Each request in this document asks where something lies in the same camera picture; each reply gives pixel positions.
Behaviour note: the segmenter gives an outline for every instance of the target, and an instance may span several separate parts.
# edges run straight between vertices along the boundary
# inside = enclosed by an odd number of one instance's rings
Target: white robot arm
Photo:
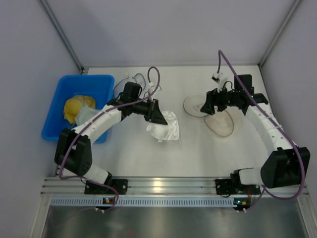
[[[159,110],[157,99],[139,101],[141,86],[137,83],[127,82],[119,99],[110,100],[107,105],[93,118],[72,130],[64,129],[58,139],[55,163],[61,165],[65,160],[64,168],[77,176],[85,177],[97,183],[108,185],[111,183],[111,173],[102,169],[93,162],[91,145],[110,127],[122,121],[132,113],[144,116],[145,121],[167,125],[164,116]]]
[[[239,75],[239,78],[257,104],[269,115],[270,119],[276,122],[277,127],[253,105],[236,78],[234,80],[234,89],[231,91],[227,91],[224,87],[225,84],[221,84],[220,80],[217,81],[216,78],[213,78],[222,86],[220,89],[215,88],[207,92],[206,102],[202,106],[201,112],[213,115],[215,107],[220,112],[225,110],[227,106],[238,107],[256,128],[269,154],[262,167],[235,170],[230,176],[232,183],[236,187],[261,184],[267,188],[300,184],[301,169],[298,157],[291,143],[278,130],[281,125],[273,116],[267,99],[261,93],[254,93],[251,75]],[[297,147],[297,149],[303,160],[306,174],[310,153],[306,147]]]

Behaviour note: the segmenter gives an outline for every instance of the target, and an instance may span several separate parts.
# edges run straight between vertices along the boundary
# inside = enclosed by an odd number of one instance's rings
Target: white fabric
[[[170,111],[162,111],[162,114],[168,125],[149,123],[146,130],[149,131],[154,138],[158,139],[159,142],[165,140],[178,140],[179,126],[176,115]]]

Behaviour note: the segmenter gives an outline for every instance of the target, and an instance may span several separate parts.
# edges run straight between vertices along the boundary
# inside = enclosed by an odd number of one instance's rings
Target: yellow object
[[[95,99],[89,96],[76,95],[68,99],[64,106],[64,119],[68,120],[69,123],[75,124],[75,117],[79,114],[83,106],[90,108],[96,108]]]

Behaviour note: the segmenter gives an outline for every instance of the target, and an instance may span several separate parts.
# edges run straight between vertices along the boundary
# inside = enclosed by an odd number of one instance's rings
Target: white plastic bag
[[[168,125],[149,123],[147,131],[159,142],[179,139],[179,126],[176,115],[170,111],[162,111]]]
[[[88,106],[83,106],[79,112],[79,114],[75,117],[75,121],[77,125],[82,125],[90,118],[94,117],[98,114],[100,110],[90,108]]]

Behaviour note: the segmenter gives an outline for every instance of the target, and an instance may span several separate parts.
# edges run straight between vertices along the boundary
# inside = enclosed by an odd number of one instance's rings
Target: white floor
[[[257,66],[236,66],[238,74],[251,74],[255,92],[266,95]],[[116,83],[126,74],[147,75],[148,67],[90,68],[88,74],[111,74]],[[194,118],[183,110],[188,95],[214,89],[211,80],[215,66],[159,67],[163,97],[161,110],[173,111],[180,126],[179,142],[157,141],[145,131],[147,122],[132,115],[110,129],[104,144],[94,144],[93,158],[114,176],[149,177],[222,177],[235,169],[261,166],[267,159],[266,149],[253,125],[235,108],[229,109],[235,120],[235,130],[227,138],[211,132],[202,118]],[[233,80],[229,68],[221,71]],[[156,82],[155,71],[151,74]]]

